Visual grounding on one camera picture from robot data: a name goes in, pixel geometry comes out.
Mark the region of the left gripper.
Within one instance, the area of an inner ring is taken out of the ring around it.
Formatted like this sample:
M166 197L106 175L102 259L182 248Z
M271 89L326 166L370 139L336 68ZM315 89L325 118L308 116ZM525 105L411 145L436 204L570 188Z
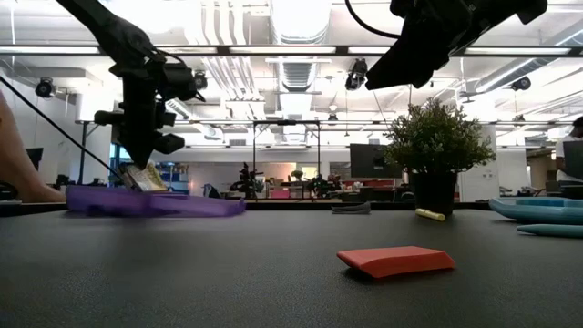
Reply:
M185 147L185 140L174 134L159 132L142 139L142 131L173 127L176 114L168 112L158 92L159 76L149 64L125 67L115 64L109 71L122 80L123 99L119 110L99 110L94 121L101 126L111 125L117 132L117 141L133 163L144 169L154 150L168 155Z

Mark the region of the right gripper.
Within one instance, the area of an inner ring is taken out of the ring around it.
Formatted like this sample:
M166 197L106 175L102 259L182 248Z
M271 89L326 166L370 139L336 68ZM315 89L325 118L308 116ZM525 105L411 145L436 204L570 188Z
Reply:
M391 13L404 20L401 35L368 70L366 88L433 88L429 80L450 51L480 37L473 28L482 8L483 0L392 0Z

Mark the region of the yellow green crayon box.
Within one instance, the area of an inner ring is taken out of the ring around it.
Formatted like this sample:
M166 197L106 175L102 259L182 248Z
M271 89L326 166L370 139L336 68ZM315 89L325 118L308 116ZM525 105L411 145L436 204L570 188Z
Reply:
M121 163L119 174L128 190L140 192L167 192L169 190L152 161L149 161L144 169L140 169L135 163Z

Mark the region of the orange-red eraser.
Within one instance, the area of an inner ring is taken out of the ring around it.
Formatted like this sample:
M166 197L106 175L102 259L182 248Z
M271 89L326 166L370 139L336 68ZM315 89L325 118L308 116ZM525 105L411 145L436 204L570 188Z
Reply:
M337 257L376 279L455 267L455 261L446 252L416 246L339 251Z

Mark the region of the teal pen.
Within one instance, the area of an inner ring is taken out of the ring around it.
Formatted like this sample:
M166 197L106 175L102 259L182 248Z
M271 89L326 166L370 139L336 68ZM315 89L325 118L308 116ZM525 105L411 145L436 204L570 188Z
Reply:
M538 236L583 239L583 225L530 224L518 226L517 230Z

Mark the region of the potted green plant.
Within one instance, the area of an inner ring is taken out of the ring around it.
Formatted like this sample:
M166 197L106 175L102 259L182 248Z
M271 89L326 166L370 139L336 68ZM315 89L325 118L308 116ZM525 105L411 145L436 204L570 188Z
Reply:
M454 211L458 175L496 159L492 140L482 135L476 118L433 98L424 106L409 106L385 136L385 161L407 173L415 207L446 217Z

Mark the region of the purple plastic pencil box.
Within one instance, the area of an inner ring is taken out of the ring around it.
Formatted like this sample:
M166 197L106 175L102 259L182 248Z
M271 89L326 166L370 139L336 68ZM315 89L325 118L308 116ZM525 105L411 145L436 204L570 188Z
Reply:
M87 215L112 217L218 218L242 214L245 200L225 200L169 192L141 192L105 187L70 186L67 207Z

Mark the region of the large black monitor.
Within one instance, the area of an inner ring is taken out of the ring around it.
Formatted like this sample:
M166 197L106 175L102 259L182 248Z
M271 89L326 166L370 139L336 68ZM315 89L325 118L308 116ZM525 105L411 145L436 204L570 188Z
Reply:
M351 144L351 177L354 179L400 179L403 169L385 156L385 145Z

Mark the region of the small dark monitor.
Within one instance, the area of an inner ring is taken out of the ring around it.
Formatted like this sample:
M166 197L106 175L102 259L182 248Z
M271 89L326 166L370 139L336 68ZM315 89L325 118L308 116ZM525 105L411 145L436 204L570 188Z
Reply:
M39 170L39 165L40 165L40 162L42 160L43 153L44 153L43 148L26 149L26 154L30 158L30 160L33 163L33 166L35 167L36 170Z

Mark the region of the black overhead crossbar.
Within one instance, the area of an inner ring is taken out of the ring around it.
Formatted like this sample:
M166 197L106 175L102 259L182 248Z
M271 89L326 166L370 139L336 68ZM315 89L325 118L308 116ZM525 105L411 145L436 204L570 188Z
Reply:
M175 56L381 56L388 46L160 46ZM6 56L103 56L98 46L0 45ZM453 57L583 57L583 46L470 46Z

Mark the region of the black table mat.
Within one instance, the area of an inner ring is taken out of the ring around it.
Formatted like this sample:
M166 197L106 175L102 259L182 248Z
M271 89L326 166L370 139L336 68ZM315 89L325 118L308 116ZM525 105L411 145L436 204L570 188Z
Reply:
M454 269L376 279L339 251L416 246ZM583 240L491 211L0 219L0 328L583 328Z

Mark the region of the person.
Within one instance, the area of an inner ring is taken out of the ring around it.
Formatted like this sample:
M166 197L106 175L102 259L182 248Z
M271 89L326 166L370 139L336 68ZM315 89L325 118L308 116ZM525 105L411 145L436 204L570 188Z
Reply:
M570 132L556 144L556 179L559 184L583 184L583 179L570 176L566 171L564 144L571 141L583 141L583 116L573 122Z

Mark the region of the dark laptop screen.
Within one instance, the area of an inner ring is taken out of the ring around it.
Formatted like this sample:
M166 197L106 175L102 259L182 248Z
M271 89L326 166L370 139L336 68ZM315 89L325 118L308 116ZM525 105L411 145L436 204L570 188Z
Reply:
M564 162L569 176L583 179L583 141L564 143Z

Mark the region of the silver ventilation duct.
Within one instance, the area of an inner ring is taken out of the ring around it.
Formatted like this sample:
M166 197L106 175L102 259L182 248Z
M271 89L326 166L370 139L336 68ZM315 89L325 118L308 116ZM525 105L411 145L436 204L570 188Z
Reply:
M272 41L276 45L322 45L327 40L332 0L270 0ZM283 63L278 67L281 86L307 91L316 77L316 64Z

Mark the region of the black stand frame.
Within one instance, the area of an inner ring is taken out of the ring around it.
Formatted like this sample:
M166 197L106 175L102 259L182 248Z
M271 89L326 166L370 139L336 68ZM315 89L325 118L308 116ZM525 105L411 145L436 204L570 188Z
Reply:
M322 134L322 122L320 120L295 120L295 119L277 119L277 120L253 120L252 121L252 132L253 132L253 140L252 140L252 169L256 170L256 163L257 163L257 143L256 138L258 137L257 134L257 127L262 126L265 129L268 129L271 125L278 126L278 127L291 127L291 126L304 126L306 131L309 131L309 126L314 125L316 127L316 134L315 137L317 138L317 171L318 173L322 172L321 168L321 134ZM266 151L267 160L270 163L283 163L283 162L294 162L298 164L300 162L306 162L307 153L312 150L310 145L265 145L261 148L261 150ZM289 192L289 195L284 198L281 195L281 191L285 189L282 186L276 186L275 192L271 191L271 186L266 187L265 191L265 200L297 200L299 202L302 201L313 201L313 198L310 194L305 194L306 187L301 186L301 196L299 198L293 198L292 193Z

